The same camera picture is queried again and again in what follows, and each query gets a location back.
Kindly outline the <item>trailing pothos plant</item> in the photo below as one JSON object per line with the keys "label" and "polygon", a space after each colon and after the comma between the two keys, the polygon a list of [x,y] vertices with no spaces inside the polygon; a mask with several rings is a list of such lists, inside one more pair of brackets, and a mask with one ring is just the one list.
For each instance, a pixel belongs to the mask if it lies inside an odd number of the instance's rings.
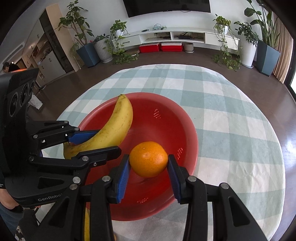
{"label": "trailing pothos plant", "polygon": [[235,41],[236,36],[230,27],[231,21],[217,14],[215,14],[215,16],[216,18],[213,20],[215,22],[213,29],[218,42],[221,44],[221,47],[220,52],[214,55],[212,59],[216,64],[223,64],[228,69],[237,71],[241,66],[240,57],[233,57],[229,51],[230,48],[226,40],[226,35],[229,33],[231,40]]}

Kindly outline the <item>red plastic colander bowl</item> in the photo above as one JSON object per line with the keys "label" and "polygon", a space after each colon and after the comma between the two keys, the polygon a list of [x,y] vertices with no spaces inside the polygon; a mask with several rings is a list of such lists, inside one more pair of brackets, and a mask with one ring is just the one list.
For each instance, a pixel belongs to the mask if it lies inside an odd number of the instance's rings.
{"label": "red plastic colander bowl", "polygon": [[[184,109],[169,98],[155,93],[126,94],[133,107],[133,121],[124,141],[122,154],[138,144],[153,141],[167,154],[173,154],[179,166],[193,174],[198,157],[195,126]],[[133,221],[150,217],[175,201],[170,177],[164,170],[154,178],[142,178],[130,172],[124,198],[110,206],[111,218]]]}

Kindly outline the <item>left red storage box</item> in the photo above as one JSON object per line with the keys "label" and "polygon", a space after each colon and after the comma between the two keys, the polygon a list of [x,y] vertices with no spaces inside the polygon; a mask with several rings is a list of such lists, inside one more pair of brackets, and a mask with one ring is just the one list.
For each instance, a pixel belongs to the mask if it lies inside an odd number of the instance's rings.
{"label": "left red storage box", "polygon": [[159,43],[149,43],[143,44],[139,46],[139,50],[141,53],[153,53],[160,51],[160,44]]}

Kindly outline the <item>black wall television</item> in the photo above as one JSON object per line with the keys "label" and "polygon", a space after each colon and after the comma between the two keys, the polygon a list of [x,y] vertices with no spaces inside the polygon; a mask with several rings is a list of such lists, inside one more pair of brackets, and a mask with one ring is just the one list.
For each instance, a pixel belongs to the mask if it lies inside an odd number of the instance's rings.
{"label": "black wall television", "polygon": [[210,13],[208,0],[124,0],[129,17],[167,11],[200,11]]}

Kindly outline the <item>yellow banana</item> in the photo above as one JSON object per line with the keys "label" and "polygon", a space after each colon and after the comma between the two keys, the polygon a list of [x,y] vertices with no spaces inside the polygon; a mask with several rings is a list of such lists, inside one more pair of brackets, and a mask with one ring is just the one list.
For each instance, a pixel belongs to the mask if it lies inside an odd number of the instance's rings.
{"label": "yellow banana", "polygon": [[128,97],[124,94],[118,96],[113,113],[103,128],[86,142],[78,145],[63,144],[65,159],[71,159],[80,152],[108,148],[120,145],[132,125],[133,109]]}

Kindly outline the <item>white tv cabinet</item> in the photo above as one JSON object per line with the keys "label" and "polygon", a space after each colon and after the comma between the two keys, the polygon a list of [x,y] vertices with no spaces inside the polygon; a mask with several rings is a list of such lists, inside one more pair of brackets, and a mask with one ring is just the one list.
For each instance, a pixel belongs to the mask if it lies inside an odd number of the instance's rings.
{"label": "white tv cabinet", "polygon": [[120,39],[114,39],[114,47],[131,48],[152,43],[192,43],[194,47],[220,49],[226,44],[231,51],[238,50],[239,39],[227,34],[219,35],[217,30],[199,29],[189,27],[170,27],[159,30],[147,29],[138,32],[129,32]]}

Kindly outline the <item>orange mandarin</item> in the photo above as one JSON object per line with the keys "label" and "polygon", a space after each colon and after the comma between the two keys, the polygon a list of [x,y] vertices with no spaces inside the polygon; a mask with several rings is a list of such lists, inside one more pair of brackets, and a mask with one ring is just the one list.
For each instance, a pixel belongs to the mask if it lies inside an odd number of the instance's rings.
{"label": "orange mandarin", "polygon": [[142,142],[130,152],[129,163],[138,176],[152,178],[165,170],[168,164],[168,154],[156,142]]}

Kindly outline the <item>right red storage box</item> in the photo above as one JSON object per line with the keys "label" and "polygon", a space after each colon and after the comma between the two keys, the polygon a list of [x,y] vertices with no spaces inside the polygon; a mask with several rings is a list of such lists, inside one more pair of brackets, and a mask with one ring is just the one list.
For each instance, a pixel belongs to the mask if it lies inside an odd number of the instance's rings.
{"label": "right red storage box", "polygon": [[161,50],[163,52],[182,52],[183,44],[181,42],[173,43],[173,42],[162,42]]}

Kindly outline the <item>red storage box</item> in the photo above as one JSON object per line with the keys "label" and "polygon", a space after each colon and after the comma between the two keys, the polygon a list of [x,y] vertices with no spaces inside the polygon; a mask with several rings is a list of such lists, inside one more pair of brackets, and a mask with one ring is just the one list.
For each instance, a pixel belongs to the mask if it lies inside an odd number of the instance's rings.
{"label": "red storage box", "polygon": [[163,52],[182,52],[183,44],[181,42],[173,43],[173,42],[162,42],[161,50]]}
{"label": "red storage box", "polygon": [[160,44],[159,43],[149,43],[143,44],[139,46],[139,50],[141,53],[153,53],[160,51]]}

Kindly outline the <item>dark blue tall planter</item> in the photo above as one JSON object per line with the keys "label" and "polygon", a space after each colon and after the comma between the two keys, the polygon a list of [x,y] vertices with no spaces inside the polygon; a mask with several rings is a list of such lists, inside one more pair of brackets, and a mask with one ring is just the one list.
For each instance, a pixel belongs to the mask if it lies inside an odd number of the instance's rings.
{"label": "dark blue tall planter", "polygon": [[280,52],[259,40],[257,45],[257,70],[266,76],[270,76],[279,60]]}

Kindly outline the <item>dark blue left planter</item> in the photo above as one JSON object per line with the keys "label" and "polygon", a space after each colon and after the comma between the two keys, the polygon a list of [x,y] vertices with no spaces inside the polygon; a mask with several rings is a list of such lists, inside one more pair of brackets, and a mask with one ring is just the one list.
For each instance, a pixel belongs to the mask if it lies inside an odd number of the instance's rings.
{"label": "dark blue left planter", "polygon": [[88,68],[93,67],[100,62],[100,58],[93,43],[88,43],[80,47],[76,52]]}

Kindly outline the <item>green checkered tablecloth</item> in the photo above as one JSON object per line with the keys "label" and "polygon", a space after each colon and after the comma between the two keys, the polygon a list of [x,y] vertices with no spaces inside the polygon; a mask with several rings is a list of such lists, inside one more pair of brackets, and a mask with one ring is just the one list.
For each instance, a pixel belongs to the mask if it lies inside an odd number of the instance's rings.
{"label": "green checkered tablecloth", "polygon": [[59,116],[77,126],[101,103],[122,93],[150,92],[179,104],[197,131],[194,175],[228,183],[271,239],[285,198],[285,166],[278,137],[259,108],[223,75],[199,66],[145,65],[121,70],[84,91]]}

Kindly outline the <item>small round grey pot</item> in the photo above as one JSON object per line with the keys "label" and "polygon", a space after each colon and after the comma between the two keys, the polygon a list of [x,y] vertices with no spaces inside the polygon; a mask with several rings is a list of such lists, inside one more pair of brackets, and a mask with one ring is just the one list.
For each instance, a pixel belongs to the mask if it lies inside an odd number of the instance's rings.
{"label": "small round grey pot", "polygon": [[184,46],[184,51],[186,53],[193,53],[194,52],[194,44],[193,43],[186,42],[183,44],[183,46]]}

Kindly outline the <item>white tall planter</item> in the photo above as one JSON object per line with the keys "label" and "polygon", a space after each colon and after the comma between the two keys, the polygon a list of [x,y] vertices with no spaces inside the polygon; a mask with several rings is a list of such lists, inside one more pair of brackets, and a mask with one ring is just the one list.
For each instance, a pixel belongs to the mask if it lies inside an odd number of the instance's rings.
{"label": "white tall planter", "polygon": [[253,68],[253,61],[256,53],[256,45],[247,42],[246,40],[241,40],[241,54],[240,60],[241,64],[247,68]]}

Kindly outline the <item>white ribbed planter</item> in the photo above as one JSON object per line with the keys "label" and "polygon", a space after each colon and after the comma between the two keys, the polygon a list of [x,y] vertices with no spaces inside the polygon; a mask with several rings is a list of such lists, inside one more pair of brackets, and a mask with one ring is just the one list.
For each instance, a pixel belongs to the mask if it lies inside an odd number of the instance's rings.
{"label": "white ribbed planter", "polygon": [[107,39],[95,40],[94,48],[102,61],[102,63],[109,63],[113,60],[112,54],[108,51]]}

